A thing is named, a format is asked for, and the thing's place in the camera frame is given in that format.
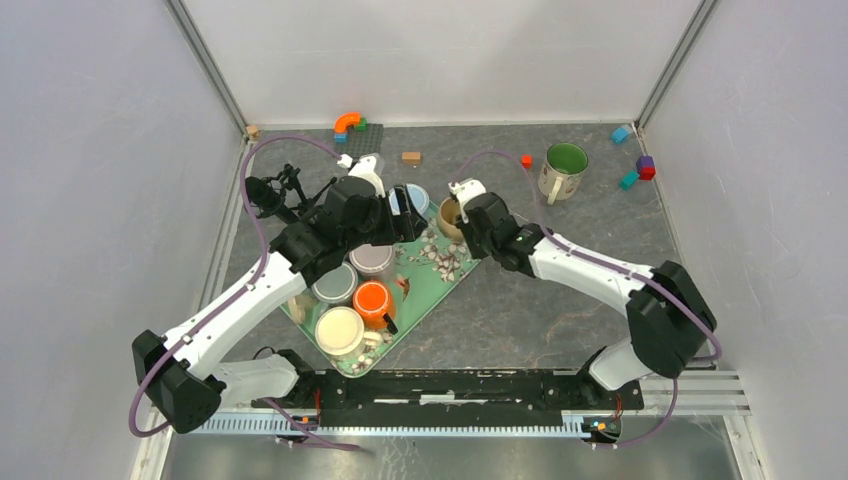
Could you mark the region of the floral cream mug green inside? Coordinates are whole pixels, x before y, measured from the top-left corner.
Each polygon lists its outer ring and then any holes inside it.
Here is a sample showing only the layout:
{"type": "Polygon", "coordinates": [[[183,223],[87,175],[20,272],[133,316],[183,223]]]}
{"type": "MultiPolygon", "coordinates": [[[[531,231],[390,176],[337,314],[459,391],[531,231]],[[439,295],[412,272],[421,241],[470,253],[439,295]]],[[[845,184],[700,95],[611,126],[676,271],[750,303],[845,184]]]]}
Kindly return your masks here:
{"type": "Polygon", "coordinates": [[[548,205],[571,198],[589,166],[587,153],[572,143],[557,143],[546,152],[537,186],[548,205]]]}

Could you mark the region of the tan ceramic mug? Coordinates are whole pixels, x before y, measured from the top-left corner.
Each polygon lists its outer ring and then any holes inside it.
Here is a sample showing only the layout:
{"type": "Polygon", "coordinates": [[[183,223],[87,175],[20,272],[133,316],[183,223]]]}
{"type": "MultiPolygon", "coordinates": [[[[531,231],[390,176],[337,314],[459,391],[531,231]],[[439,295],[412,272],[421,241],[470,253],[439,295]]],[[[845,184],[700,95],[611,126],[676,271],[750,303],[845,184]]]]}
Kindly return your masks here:
{"type": "Polygon", "coordinates": [[[440,204],[437,216],[437,226],[441,233],[453,243],[463,243],[464,236],[457,226],[457,219],[461,218],[459,204],[452,197],[446,197],[440,204]]]}

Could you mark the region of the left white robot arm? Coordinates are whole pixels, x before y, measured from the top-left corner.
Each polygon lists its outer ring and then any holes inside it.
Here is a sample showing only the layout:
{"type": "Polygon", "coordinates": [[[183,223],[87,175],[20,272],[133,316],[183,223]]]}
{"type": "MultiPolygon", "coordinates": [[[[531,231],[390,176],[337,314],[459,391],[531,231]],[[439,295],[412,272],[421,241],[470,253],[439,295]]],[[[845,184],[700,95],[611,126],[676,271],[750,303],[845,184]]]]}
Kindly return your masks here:
{"type": "Polygon", "coordinates": [[[204,310],[165,335],[141,332],[131,344],[138,389],[129,414],[138,437],[158,433],[136,423],[148,398],[164,416],[164,428],[183,434],[204,424],[235,388],[214,376],[223,356],[271,311],[339,267],[362,245],[416,240],[427,223],[411,202],[407,185],[389,199],[379,185],[353,175],[329,185],[326,194],[269,241],[258,263],[204,310]]]}

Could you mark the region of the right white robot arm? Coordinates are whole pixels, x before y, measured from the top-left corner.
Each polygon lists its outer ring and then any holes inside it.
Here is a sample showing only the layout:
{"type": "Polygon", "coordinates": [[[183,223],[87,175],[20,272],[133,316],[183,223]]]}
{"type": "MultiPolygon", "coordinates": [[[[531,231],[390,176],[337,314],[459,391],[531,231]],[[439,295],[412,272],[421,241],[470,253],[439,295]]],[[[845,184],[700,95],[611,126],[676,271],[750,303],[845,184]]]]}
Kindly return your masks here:
{"type": "Polygon", "coordinates": [[[705,344],[721,352],[716,319],[682,265],[628,263],[537,223],[522,225],[501,197],[483,188],[452,196],[473,257],[491,257],[505,270],[570,287],[625,317],[628,338],[601,348],[581,369],[577,392],[585,405],[602,408],[626,383],[649,374],[677,378],[705,344]]]}

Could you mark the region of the light blue ribbed mug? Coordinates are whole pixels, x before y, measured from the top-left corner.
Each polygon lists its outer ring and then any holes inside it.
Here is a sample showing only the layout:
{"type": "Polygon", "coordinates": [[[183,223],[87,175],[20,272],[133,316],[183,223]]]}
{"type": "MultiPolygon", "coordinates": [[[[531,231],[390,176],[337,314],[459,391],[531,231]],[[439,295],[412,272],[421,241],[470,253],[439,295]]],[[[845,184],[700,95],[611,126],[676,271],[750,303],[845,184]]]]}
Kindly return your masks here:
{"type": "MultiPolygon", "coordinates": [[[[425,219],[429,220],[430,218],[430,198],[429,194],[426,190],[420,185],[407,183],[406,189],[408,191],[408,200],[409,204],[415,208],[415,210],[425,219]]],[[[387,196],[389,198],[390,210],[391,214],[397,216],[400,214],[399,204],[396,198],[396,194],[393,189],[389,189],[387,196]]]]}

